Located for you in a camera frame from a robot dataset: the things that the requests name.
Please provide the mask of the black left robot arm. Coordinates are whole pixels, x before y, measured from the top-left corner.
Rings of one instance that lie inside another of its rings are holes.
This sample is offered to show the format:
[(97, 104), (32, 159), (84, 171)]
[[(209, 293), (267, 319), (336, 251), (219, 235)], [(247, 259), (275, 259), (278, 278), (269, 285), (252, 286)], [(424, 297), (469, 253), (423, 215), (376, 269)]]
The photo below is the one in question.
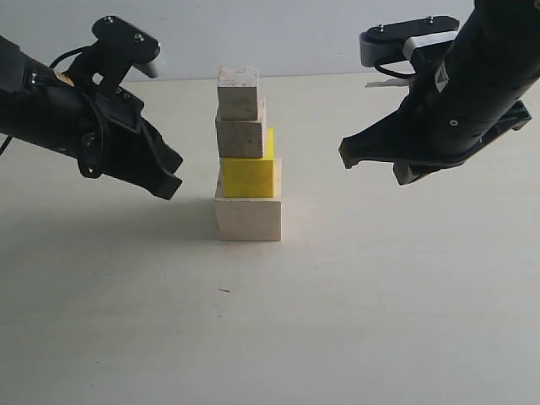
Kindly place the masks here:
[(143, 117), (144, 103), (36, 61), (1, 39), (1, 133), (76, 161), (89, 179), (108, 176), (170, 200), (183, 158)]

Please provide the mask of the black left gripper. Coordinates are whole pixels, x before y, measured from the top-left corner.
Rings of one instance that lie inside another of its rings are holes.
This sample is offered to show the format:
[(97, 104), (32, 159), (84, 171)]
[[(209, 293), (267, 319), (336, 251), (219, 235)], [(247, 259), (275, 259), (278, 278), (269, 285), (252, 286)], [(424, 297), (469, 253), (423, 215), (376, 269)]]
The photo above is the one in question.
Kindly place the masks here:
[(86, 178), (101, 176), (142, 187), (170, 200), (182, 184), (175, 174), (184, 159), (142, 115), (144, 103), (124, 89), (112, 99), (64, 84), (62, 93), (78, 102), (78, 111), (62, 154), (76, 160)]

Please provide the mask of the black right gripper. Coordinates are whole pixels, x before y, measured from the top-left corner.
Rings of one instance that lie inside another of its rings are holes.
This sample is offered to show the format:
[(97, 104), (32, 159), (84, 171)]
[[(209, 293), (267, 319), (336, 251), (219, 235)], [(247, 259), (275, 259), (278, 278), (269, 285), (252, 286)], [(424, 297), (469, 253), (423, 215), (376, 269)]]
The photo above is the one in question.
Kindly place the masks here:
[(362, 161), (392, 163), (400, 186), (463, 165), (530, 121), (521, 97), (531, 86), (529, 63), (417, 67), (395, 111), (342, 140), (343, 164), (350, 169)]

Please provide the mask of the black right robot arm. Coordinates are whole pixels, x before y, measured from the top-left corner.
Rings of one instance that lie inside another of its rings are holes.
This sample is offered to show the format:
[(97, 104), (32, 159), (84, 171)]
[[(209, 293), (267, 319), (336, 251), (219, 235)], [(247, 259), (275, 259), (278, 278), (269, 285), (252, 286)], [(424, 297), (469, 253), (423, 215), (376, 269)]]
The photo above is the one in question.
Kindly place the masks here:
[(539, 80), (539, 4), (477, 1), (465, 22), (428, 16), (379, 24), (359, 37), (363, 66), (394, 73), (409, 91), (399, 107), (342, 140), (343, 164), (390, 163), (408, 185), (463, 165), (531, 119), (522, 96)]

